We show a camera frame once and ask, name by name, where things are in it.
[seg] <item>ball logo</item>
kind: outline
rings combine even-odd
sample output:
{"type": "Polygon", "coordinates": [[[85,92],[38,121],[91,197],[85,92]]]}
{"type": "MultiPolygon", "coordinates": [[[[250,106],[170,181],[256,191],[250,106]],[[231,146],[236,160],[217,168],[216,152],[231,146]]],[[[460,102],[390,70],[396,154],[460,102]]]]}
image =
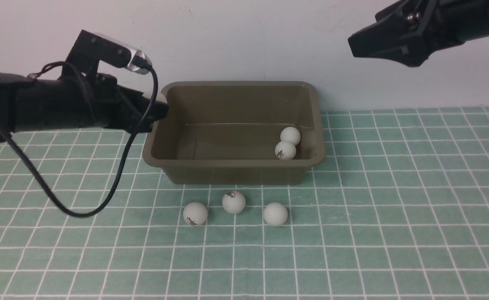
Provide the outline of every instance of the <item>ball logo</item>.
{"type": "Polygon", "coordinates": [[[191,218],[189,218],[189,217],[187,217],[187,223],[189,223],[189,225],[192,225],[192,226],[197,225],[196,222],[194,222],[193,220],[191,220],[191,218]]]}

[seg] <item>plastic tray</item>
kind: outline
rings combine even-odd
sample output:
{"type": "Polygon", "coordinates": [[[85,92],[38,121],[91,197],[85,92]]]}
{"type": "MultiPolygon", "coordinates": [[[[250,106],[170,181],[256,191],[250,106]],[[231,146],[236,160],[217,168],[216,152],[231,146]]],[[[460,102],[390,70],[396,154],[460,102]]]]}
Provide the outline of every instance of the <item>plastic tray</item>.
{"type": "Polygon", "coordinates": [[[287,185],[303,181],[326,147],[315,88],[305,82],[175,82],[144,161],[176,184],[287,185]],[[279,134],[300,130],[292,160],[276,159],[279,134]]]}

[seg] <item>black cable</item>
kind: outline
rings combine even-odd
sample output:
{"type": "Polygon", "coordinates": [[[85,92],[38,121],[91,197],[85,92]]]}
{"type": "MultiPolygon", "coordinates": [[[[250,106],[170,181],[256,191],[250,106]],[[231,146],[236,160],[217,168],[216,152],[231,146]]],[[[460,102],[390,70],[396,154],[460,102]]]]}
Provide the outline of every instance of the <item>black cable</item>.
{"type": "Polygon", "coordinates": [[[158,83],[158,79],[157,79],[157,74],[155,73],[155,70],[153,69],[153,67],[151,65],[147,64],[147,63],[144,63],[142,67],[145,68],[145,69],[148,69],[150,71],[150,73],[151,73],[152,78],[153,78],[153,92],[151,94],[150,103],[148,104],[148,107],[146,108],[146,111],[143,114],[143,117],[140,119],[140,121],[137,124],[135,130],[130,135],[130,138],[128,139],[128,142],[126,143],[126,146],[124,147],[124,152],[122,152],[122,158],[120,159],[120,163],[118,165],[118,170],[117,170],[117,173],[116,173],[115,181],[113,182],[113,185],[111,186],[111,189],[109,190],[109,194],[107,194],[107,197],[101,203],[101,205],[99,207],[96,207],[92,211],[89,211],[89,212],[76,212],[76,211],[72,211],[71,209],[68,209],[67,207],[65,207],[65,205],[63,205],[63,203],[61,203],[61,201],[59,201],[59,199],[57,199],[57,197],[52,192],[52,190],[50,189],[50,187],[48,186],[48,184],[46,183],[46,181],[44,181],[44,178],[42,178],[42,176],[40,175],[40,173],[37,170],[37,168],[35,167],[35,165],[33,165],[33,163],[31,162],[31,160],[29,160],[29,158],[25,155],[25,153],[23,152],[23,150],[11,138],[10,133],[8,131],[6,131],[5,129],[3,129],[0,126],[0,136],[2,136],[2,138],[4,138],[4,140],[9,144],[9,146],[11,146],[11,148],[14,150],[14,152],[16,152],[16,154],[20,157],[20,159],[22,160],[22,162],[24,163],[24,165],[29,169],[29,172],[31,172],[31,174],[33,175],[33,177],[35,177],[35,179],[37,180],[38,184],[44,190],[44,192],[46,193],[46,195],[50,198],[50,200],[63,213],[66,213],[69,216],[77,217],[77,218],[88,218],[88,217],[92,217],[92,216],[96,215],[97,213],[99,213],[100,211],[102,211],[107,206],[107,204],[109,204],[109,202],[111,201],[111,198],[115,194],[115,190],[116,190],[116,188],[118,186],[118,183],[120,182],[120,177],[122,176],[122,171],[124,169],[124,165],[126,164],[126,158],[128,157],[128,152],[130,151],[130,148],[131,148],[131,145],[133,143],[133,140],[135,139],[136,135],[139,133],[139,129],[140,129],[142,123],[145,121],[146,117],[148,116],[148,114],[149,114],[149,112],[150,112],[150,110],[151,110],[151,108],[153,106],[153,103],[155,103],[155,98],[157,96],[157,91],[159,89],[159,83],[158,83]]]}

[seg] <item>ping pong ball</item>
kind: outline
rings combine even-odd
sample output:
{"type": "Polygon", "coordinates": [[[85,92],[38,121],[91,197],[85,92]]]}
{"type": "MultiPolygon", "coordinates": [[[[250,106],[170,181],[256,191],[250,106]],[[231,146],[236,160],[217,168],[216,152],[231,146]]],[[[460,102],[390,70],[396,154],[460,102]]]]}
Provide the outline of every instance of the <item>ping pong ball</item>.
{"type": "Polygon", "coordinates": [[[183,219],[191,226],[204,224],[208,219],[208,209],[199,202],[191,202],[183,209],[183,219]]]}
{"type": "Polygon", "coordinates": [[[222,197],[222,207],[228,213],[240,213],[246,206],[246,198],[241,192],[230,190],[222,197]]]}
{"type": "Polygon", "coordinates": [[[279,160],[292,160],[296,155],[296,146],[291,142],[279,142],[276,145],[275,154],[279,160]]]}
{"type": "Polygon", "coordinates": [[[286,141],[286,142],[291,142],[294,145],[297,145],[300,143],[300,131],[294,127],[287,127],[283,129],[281,134],[279,135],[279,140],[286,141]]]}
{"type": "Polygon", "coordinates": [[[263,219],[270,226],[281,226],[287,221],[288,212],[281,203],[270,203],[263,209],[263,219]]]}

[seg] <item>green grid mat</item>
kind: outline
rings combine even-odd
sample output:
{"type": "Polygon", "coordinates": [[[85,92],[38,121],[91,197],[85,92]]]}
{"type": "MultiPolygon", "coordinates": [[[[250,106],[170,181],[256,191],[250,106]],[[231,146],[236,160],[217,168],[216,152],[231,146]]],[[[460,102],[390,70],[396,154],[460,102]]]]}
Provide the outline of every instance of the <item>green grid mat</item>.
{"type": "MultiPolygon", "coordinates": [[[[489,107],[325,112],[327,157],[298,186],[175,185],[140,158],[94,218],[63,215],[0,144],[1,300],[489,300],[489,107]],[[229,189],[247,197],[236,217],[229,189]],[[181,208],[208,205],[208,226],[181,208]],[[290,209],[285,226],[261,208],[290,209]]],[[[15,140],[59,198],[107,194],[126,135],[15,140]]]]}

